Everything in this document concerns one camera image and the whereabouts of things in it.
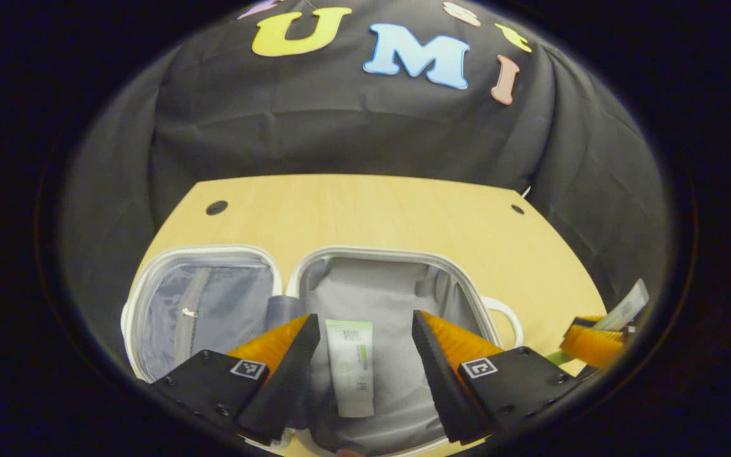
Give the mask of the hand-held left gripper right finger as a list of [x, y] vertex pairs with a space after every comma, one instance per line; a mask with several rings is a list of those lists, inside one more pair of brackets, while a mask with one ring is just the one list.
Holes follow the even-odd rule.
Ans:
[[412, 339], [450, 442], [513, 442], [580, 384], [525, 345], [503, 350], [423, 310], [414, 312]]

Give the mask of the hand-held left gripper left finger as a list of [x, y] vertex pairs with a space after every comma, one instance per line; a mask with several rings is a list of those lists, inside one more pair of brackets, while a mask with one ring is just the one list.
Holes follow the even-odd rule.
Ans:
[[151, 387], [211, 434], [270, 446], [308, 385], [320, 338], [317, 314], [302, 315], [229, 353], [200, 351]]

